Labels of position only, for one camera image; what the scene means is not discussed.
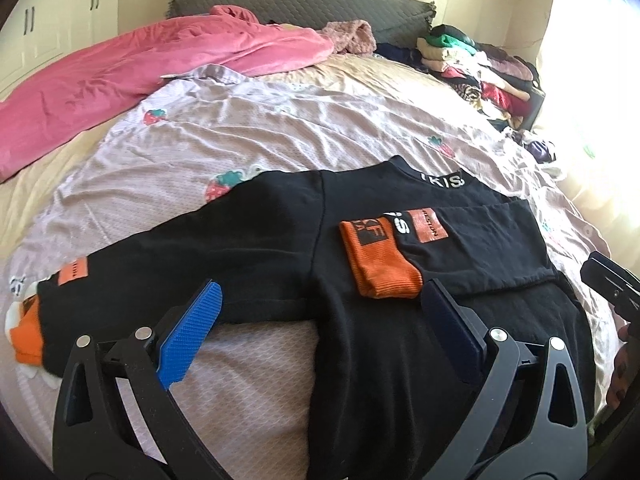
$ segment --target pile of clothes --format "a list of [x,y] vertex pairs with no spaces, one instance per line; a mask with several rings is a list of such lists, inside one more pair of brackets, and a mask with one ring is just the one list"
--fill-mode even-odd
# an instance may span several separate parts
[[431,75],[450,85],[500,131],[518,129],[532,113],[534,74],[521,59],[496,46],[476,43],[452,25],[439,25],[416,47]]

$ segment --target headboard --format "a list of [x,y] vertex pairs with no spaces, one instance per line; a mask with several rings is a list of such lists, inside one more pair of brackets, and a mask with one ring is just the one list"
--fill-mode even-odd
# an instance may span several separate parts
[[360,18],[371,24],[377,42],[397,46],[415,46],[436,13],[433,2],[418,0],[170,0],[167,17],[203,14],[219,4],[245,7],[261,23],[273,20],[316,30],[327,22]]

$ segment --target black t-shirt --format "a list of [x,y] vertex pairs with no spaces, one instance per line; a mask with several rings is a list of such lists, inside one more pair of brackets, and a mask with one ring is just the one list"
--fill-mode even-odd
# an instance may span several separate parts
[[[113,340],[153,326],[214,279],[224,298],[218,322],[316,320],[309,479],[421,478],[474,393],[453,374],[418,300],[359,295],[338,224],[388,211],[513,200],[464,171],[427,176],[399,156],[339,173],[260,174],[197,211],[89,255],[85,278],[59,286],[54,275],[40,283],[45,368],[61,374],[79,335]],[[473,237],[465,247],[481,258],[482,244]],[[529,249],[546,255],[537,230]],[[523,250],[514,248],[505,261],[517,261]],[[548,258],[541,265],[538,283],[456,299],[517,340],[562,338],[591,416],[594,360],[586,314]],[[456,283],[455,276],[448,279]]]

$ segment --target pink clothing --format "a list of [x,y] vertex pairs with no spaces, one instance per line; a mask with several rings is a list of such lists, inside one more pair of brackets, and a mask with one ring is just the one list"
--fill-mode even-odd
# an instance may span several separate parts
[[0,182],[135,106],[166,83],[161,75],[209,63],[247,76],[287,72],[324,61],[333,48],[310,28],[283,30],[223,13],[164,20],[69,54],[0,103]]
[[214,5],[209,9],[209,14],[212,16],[231,16],[249,23],[260,23],[258,18],[255,17],[255,14],[249,9],[238,7],[237,5]]
[[371,25],[364,20],[329,22],[320,33],[334,42],[334,54],[370,56],[376,49]]
[[442,71],[441,76],[451,79],[454,77],[465,77],[465,74],[453,66],[447,66],[446,69]]

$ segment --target curtain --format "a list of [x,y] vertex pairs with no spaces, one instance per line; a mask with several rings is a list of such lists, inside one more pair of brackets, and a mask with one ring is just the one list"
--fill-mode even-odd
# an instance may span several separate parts
[[560,189],[640,275],[640,12],[624,0],[553,0],[533,129],[558,149]]

